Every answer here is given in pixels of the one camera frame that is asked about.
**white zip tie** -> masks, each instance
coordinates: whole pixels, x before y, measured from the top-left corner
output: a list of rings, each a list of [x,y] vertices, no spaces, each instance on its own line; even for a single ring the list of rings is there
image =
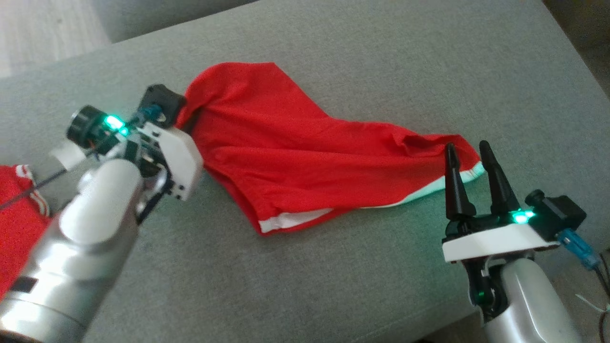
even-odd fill
[[[604,313],[604,312],[605,312],[605,311],[604,311],[604,310],[602,310],[601,308],[599,308],[599,307],[597,307],[597,306],[593,305],[593,304],[592,304],[592,303],[591,303],[589,300],[585,299],[585,298],[584,298],[582,295],[580,295],[580,294],[575,294],[575,295],[576,295],[576,297],[578,297],[580,300],[582,300],[582,301],[584,301],[585,303],[587,303],[587,305],[589,305],[589,306],[593,307],[593,308],[594,308],[594,309],[595,309],[597,312],[599,312],[599,313]]]

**white tape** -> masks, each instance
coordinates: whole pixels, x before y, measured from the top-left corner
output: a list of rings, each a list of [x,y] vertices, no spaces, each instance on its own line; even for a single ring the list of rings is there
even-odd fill
[[[87,158],[81,148],[69,140],[63,141],[59,147],[51,150],[49,154],[54,156],[68,171]]]

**gray upholstery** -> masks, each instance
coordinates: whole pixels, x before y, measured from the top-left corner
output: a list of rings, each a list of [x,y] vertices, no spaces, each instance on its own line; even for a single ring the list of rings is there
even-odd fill
[[[170,27],[0,81],[0,163],[49,168],[81,105],[128,113],[148,84],[182,92],[232,60],[276,62],[333,117],[487,139],[520,199],[569,194],[581,234],[610,243],[610,102],[538,1],[261,0]],[[486,176],[466,188],[486,211]],[[446,224],[438,192],[263,238],[205,176],[146,221],[86,341],[414,341],[473,311]],[[551,275],[573,262],[538,256]]]
[[[255,0],[90,0],[113,43]]]

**wooden floor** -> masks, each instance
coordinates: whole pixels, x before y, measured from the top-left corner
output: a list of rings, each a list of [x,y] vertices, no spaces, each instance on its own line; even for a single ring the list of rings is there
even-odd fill
[[[0,78],[108,45],[87,0],[0,0]],[[610,45],[583,51],[581,55],[610,95]],[[575,296],[580,293],[604,307],[607,299],[595,275],[574,262],[553,284],[584,341],[598,342],[599,313]],[[486,342],[478,316],[458,321],[428,339],[435,343]]]

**red fabric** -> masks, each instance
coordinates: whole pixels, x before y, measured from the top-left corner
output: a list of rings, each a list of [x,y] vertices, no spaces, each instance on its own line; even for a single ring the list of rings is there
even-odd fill
[[[29,172],[23,165],[0,166],[0,204],[32,186],[26,174]],[[47,227],[49,218],[41,214],[48,213],[45,206],[33,194],[0,212],[0,298],[19,276],[30,250]]]
[[[479,162],[459,135],[331,118],[273,63],[216,65],[185,96],[177,127],[196,120],[192,137],[205,168],[261,234],[260,221],[282,213],[333,209],[270,233],[395,204],[443,176],[448,142],[462,170]]]

